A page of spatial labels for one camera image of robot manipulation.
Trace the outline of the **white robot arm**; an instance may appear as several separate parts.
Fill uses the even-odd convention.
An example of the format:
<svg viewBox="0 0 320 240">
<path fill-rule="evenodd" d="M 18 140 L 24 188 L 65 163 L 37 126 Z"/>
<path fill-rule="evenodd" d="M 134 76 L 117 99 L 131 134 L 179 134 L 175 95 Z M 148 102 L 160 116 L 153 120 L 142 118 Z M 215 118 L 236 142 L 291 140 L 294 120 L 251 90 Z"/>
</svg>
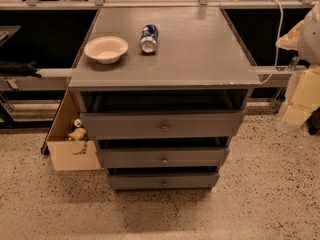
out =
<svg viewBox="0 0 320 240">
<path fill-rule="evenodd" d="M 289 79 L 279 112 L 281 128 L 297 129 L 320 107 L 320 4 L 316 3 L 275 45 L 297 51 L 299 59 L 309 63 L 307 70 Z"/>
</svg>

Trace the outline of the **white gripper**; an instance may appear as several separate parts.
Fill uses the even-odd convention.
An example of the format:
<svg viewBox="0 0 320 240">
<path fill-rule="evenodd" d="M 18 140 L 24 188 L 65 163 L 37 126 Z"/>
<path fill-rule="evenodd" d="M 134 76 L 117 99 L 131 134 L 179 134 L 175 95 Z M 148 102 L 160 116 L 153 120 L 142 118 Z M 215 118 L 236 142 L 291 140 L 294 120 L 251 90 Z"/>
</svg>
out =
<svg viewBox="0 0 320 240">
<path fill-rule="evenodd" d="M 303 20 L 299 21 L 287 34 L 278 38 L 276 47 L 297 51 L 303 23 Z M 280 122 L 286 127 L 298 128 L 320 107 L 320 66 L 312 65 L 307 70 L 294 72 L 285 97 Z"/>
</svg>

